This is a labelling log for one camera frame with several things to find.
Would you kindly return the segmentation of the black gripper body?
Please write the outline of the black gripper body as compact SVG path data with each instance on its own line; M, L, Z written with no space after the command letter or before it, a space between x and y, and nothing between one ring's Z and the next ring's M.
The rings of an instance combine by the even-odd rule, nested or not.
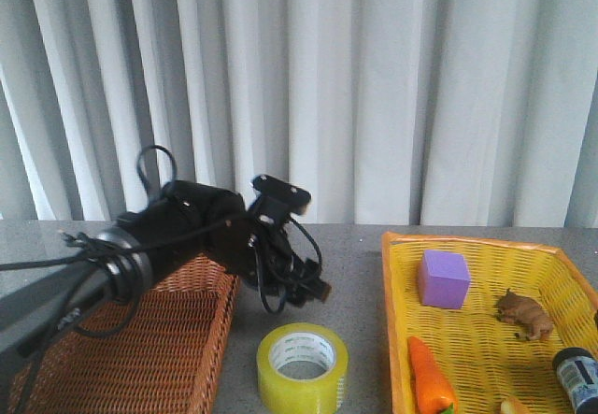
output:
M196 255L222 265L252 285L275 293L292 270L294 252L284 225L261 223L249 214L241 195L174 180L161 192L161 278Z

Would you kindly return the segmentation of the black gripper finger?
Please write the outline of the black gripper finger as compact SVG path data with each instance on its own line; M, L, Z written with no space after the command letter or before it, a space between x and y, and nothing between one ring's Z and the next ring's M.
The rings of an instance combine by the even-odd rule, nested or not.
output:
M321 279L321 263L312 259L293 258L292 270L286 277L287 302L296 307L318 300L325 302L332 287Z

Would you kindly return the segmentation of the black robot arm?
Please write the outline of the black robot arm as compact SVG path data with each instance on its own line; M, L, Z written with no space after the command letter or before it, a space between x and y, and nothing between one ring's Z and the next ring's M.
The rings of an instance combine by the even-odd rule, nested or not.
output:
M47 276L2 298L2 375L21 371L102 305L138 300L198 255L282 305L324 300L320 259L300 258L285 231L310 193L267 175L252 185L257 197L246 204L238 193L174 180L142 211L95 237L76 236L77 254L50 261Z

